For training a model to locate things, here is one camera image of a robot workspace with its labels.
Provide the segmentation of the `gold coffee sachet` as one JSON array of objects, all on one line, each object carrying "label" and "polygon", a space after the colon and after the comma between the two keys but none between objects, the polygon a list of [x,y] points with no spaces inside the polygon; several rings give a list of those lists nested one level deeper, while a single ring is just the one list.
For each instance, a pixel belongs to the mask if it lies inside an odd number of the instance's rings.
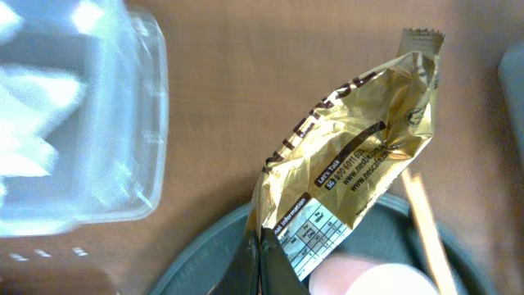
[{"label": "gold coffee sachet", "polygon": [[437,30],[405,29],[395,59],[323,98],[264,163],[248,225],[277,235],[299,279],[433,138],[444,40]]}]

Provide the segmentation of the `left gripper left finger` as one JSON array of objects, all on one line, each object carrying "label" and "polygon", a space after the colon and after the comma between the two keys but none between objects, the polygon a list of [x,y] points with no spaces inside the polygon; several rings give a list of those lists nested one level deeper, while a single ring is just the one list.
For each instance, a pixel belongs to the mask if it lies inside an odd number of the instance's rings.
[{"label": "left gripper left finger", "polygon": [[259,276],[259,240],[255,231],[246,231],[223,277],[209,295],[257,295]]}]

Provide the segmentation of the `white tissue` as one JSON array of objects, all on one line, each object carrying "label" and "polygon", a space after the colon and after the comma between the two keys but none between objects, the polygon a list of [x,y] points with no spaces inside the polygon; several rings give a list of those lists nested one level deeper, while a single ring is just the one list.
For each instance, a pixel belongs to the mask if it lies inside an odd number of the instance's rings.
[{"label": "white tissue", "polygon": [[46,140],[81,105],[88,87],[77,1],[1,3],[1,178],[52,174]]}]

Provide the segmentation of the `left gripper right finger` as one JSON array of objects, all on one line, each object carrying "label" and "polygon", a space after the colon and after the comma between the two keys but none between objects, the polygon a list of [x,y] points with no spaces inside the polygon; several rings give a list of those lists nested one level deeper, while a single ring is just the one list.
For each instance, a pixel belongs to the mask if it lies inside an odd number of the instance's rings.
[{"label": "left gripper right finger", "polygon": [[296,276],[277,235],[262,228],[260,236],[260,288],[262,295],[309,295]]}]

